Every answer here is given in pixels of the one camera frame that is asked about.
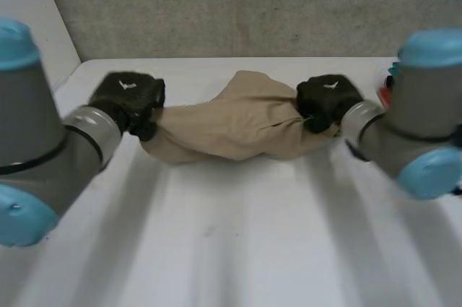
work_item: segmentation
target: gray concrete wall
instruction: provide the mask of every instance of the gray concrete wall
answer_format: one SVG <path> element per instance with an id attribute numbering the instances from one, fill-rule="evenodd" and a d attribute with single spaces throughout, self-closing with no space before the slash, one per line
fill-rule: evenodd
<path id="1" fill-rule="evenodd" d="M 83 60 L 390 56 L 462 0 L 56 0 Z"/>

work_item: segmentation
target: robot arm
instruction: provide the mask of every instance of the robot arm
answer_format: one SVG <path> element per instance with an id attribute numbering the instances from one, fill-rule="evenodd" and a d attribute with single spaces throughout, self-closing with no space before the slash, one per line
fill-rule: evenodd
<path id="1" fill-rule="evenodd" d="M 0 243 L 31 246 L 109 163 L 122 134 L 149 140 L 161 79 L 112 73 L 63 121 L 27 26 L 0 20 Z"/>
<path id="2" fill-rule="evenodd" d="M 315 100 L 327 113 L 342 109 L 337 123 L 348 143 L 411 197 L 435 199 L 454 190 L 462 176 L 460 151 L 451 144 L 461 123 L 462 30 L 419 32 L 398 55 L 387 111 L 345 89 L 332 93 L 336 107 Z M 355 103 L 347 111 L 339 105 L 345 97 Z"/>

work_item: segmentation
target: beige cloth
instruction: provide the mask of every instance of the beige cloth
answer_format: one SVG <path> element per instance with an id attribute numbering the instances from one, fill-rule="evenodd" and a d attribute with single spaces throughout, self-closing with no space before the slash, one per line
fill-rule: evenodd
<path id="1" fill-rule="evenodd" d="M 326 143 L 337 128 L 318 135 L 304 129 L 295 109 L 296 94 L 295 89 L 265 74 L 239 71 L 208 103 L 155 113 L 157 133 L 141 145 L 166 163 L 189 163 L 210 156 L 244 160 L 261 153 L 299 157 Z"/>

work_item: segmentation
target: black ring band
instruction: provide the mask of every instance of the black ring band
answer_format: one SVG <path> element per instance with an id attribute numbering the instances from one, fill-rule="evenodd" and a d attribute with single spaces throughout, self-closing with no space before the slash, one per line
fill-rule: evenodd
<path id="1" fill-rule="evenodd" d="M 449 136 L 443 136 L 443 137 L 418 137 L 414 136 L 412 134 L 408 134 L 405 131 L 402 131 L 400 129 L 397 129 L 391 125 L 387 125 L 387 129 L 394 132 L 395 134 L 404 137 L 406 139 L 409 139 L 411 141 L 418 141 L 418 142 L 429 142 L 429 143 L 444 143 L 450 141 L 450 135 Z"/>
<path id="2" fill-rule="evenodd" d="M 85 131 L 82 131 L 79 128 L 76 128 L 75 126 L 66 125 L 66 129 L 68 129 L 69 131 L 75 132 L 76 134 L 86 139 L 88 143 L 90 143 L 93 146 L 93 148 L 95 148 L 96 154 L 98 154 L 98 158 L 100 159 L 100 163 L 101 164 L 103 163 L 103 152 L 101 151 L 100 146 L 98 145 L 98 143 L 96 143 L 93 137 L 91 137 Z"/>
<path id="3" fill-rule="evenodd" d="M 0 175 L 11 175 L 12 173 L 18 173 L 42 165 L 43 163 L 46 163 L 47 161 L 57 157 L 64 150 L 64 148 L 66 148 L 66 145 L 67 136 L 64 137 L 64 139 L 56 146 L 56 148 L 52 149 L 50 152 L 42 155 L 41 157 L 29 160 L 25 163 L 0 166 Z"/>
<path id="4" fill-rule="evenodd" d="M 364 136 L 364 133 L 366 132 L 367 129 L 369 129 L 369 126 L 373 125 L 376 121 L 378 121 L 379 119 L 383 118 L 384 117 L 384 113 L 381 113 L 381 114 L 378 114 L 376 115 L 374 118 L 372 118 L 370 121 L 368 121 L 366 123 L 366 125 L 364 125 L 361 129 L 361 131 L 359 132 L 359 136 L 358 136 L 358 142 L 361 142 L 362 140 L 362 137 Z"/>

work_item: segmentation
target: crumpled fabric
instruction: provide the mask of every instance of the crumpled fabric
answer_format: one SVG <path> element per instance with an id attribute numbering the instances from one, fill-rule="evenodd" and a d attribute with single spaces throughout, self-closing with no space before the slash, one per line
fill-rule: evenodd
<path id="1" fill-rule="evenodd" d="M 207 103 L 156 110 L 157 133 L 143 149 L 166 163 L 209 157 L 245 160 L 267 154 L 293 158 L 328 143 L 338 127 L 312 134 L 295 107 L 297 91 L 266 74 L 239 71 Z"/>

